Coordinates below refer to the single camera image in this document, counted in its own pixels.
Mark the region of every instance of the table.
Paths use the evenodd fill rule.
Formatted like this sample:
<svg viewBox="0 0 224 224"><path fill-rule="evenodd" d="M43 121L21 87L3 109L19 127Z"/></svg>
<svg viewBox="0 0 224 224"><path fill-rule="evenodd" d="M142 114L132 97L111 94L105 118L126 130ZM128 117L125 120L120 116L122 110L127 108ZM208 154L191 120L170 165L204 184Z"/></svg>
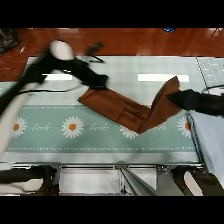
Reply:
<svg viewBox="0 0 224 224"><path fill-rule="evenodd" d="M164 77L178 75L181 90L205 88L195 57L174 56L101 56L106 64L91 68L110 77L109 88L150 106L164 84ZM160 77L160 81L138 81ZM13 83L1 83L4 92ZM47 81L39 89L65 90L78 84L72 81ZM18 115L27 128L12 139L1 161L61 164L199 164L192 139L182 135L178 123L186 111L141 135L124 134L119 124L77 102L88 87L66 93L35 93ZM62 124L78 117L84 124L81 134L70 139L63 135Z"/></svg>

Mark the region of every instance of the wire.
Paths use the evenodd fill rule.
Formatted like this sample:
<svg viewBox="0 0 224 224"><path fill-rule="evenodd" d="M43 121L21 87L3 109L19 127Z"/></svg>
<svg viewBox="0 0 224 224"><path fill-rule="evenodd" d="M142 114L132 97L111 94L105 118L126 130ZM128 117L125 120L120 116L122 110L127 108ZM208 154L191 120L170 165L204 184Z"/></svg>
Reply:
<svg viewBox="0 0 224 224"><path fill-rule="evenodd" d="M76 90L76 89L79 89L80 87L82 87L83 85L82 84L79 84L71 89L67 89L67 90L27 90L27 91L22 91L22 92L19 92L17 93L17 95L20 95L20 94L24 94L24 93L30 93L30 92L49 92L49 93L64 93L64 92L69 92L69 91L72 91L72 90Z"/></svg>

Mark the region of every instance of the white arm part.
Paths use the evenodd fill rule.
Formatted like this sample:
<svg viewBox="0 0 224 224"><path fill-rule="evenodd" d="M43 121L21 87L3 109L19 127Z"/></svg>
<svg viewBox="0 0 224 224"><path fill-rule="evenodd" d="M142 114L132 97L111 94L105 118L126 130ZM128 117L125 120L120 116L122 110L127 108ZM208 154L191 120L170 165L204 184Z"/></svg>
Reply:
<svg viewBox="0 0 224 224"><path fill-rule="evenodd" d="M21 91L33 90L38 88L39 85L39 83L29 83ZM11 140L12 128L15 124L16 117L28 98L29 93L15 96L0 117L0 158L7 149L7 146Z"/></svg>

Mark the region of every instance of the open wallet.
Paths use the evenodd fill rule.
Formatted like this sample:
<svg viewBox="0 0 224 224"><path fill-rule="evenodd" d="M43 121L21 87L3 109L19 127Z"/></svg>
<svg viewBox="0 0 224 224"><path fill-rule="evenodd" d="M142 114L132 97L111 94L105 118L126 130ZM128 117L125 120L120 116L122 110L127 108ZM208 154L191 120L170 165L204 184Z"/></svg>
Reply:
<svg viewBox="0 0 224 224"><path fill-rule="evenodd" d="M141 105L111 89L89 88L78 101L86 107L104 115L124 127L143 133L165 122L179 113L181 108L172 103L166 95L178 92L180 83L175 76L168 80L157 93L151 108Z"/></svg>

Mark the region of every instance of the blue object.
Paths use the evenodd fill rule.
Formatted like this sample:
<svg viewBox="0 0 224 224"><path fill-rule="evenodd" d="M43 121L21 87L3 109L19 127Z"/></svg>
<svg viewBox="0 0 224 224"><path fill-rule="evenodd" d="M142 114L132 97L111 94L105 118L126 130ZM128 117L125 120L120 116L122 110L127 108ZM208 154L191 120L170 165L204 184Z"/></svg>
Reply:
<svg viewBox="0 0 224 224"><path fill-rule="evenodd" d="M165 30L166 32L175 32L176 31L176 28L163 28L163 30Z"/></svg>

